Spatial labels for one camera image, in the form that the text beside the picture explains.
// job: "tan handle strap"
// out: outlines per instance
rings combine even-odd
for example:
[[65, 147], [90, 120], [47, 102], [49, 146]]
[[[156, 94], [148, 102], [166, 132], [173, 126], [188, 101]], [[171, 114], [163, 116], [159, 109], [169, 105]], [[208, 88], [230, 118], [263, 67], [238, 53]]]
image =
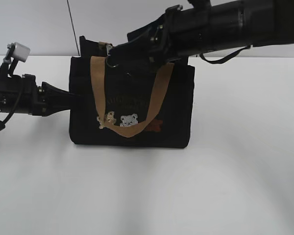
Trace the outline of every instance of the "tan handle strap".
[[129, 127], [115, 126], [104, 118], [106, 109], [106, 97], [104, 91], [105, 58], [92, 56], [90, 67], [91, 80], [96, 109], [103, 125], [127, 138], [133, 137], [142, 132], [160, 112], [163, 100], [167, 93], [173, 68], [174, 64], [168, 63], [159, 69], [153, 84], [146, 120]]

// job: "bear embroidery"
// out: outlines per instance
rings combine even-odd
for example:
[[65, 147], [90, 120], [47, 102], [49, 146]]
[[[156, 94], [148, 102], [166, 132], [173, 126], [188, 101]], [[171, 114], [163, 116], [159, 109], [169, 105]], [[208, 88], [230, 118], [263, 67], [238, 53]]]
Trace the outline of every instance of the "bear embroidery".
[[144, 131], [152, 131], [152, 132], [161, 132], [161, 125], [163, 124], [162, 120], [154, 119], [152, 120]]
[[138, 115], [137, 114], [132, 114], [129, 116], [121, 116], [121, 121], [120, 126], [122, 127], [129, 127], [138, 124], [137, 121]]
[[[110, 111], [107, 114], [104, 115], [104, 118], [107, 120], [107, 122], [111, 124], [116, 124], [117, 120], [114, 118], [114, 112]], [[97, 121], [99, 122], [100, 126], [99, 129], [105, 128], [103, 122], [100, 120], [100, 117], [97, 117]]]

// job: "metal ring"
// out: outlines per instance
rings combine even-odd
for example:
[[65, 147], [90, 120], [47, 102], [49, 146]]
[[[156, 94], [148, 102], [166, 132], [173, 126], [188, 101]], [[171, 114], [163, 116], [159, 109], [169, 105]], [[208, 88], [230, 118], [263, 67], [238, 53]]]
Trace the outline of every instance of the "metal ring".
[[106, 65], [107, 65], [107, 66], [109, 66], [109, 67], [112, 68], [112, 69], [114, 69], [114, 68], [116, 68], [117, 66], [119, 66], [119, 65], [110, 65], [110, 64], [108, 63], [108, 59], [109, 59], [109, 57], [110, 57], [110, 56], [107, 56], [106, 59], [105, 59], [105, 61], [106, 61]]

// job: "white tabletop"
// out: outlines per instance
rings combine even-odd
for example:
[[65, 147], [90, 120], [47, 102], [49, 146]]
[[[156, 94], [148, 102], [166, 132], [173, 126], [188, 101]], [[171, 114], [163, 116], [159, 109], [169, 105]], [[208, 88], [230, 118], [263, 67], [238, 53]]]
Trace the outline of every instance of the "white tabletop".
[[[184, 150], [76, 146], [68, 111], [15, 115], [0, 132], [0, 235], [294, 235], [294, 59], [190, 64]], [[37, 56], [16, 73], [67, 89], [69, 70]]]

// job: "red patch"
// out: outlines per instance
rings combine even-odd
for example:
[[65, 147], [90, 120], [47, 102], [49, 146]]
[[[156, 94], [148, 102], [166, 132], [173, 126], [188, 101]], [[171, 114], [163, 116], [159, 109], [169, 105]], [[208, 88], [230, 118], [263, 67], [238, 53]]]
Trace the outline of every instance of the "red patch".
[[145, 128], [144, 131], [161, 132], [162, 124], [163, 124], [162, 120], [154, 119], [149, 123], [149, 125]]

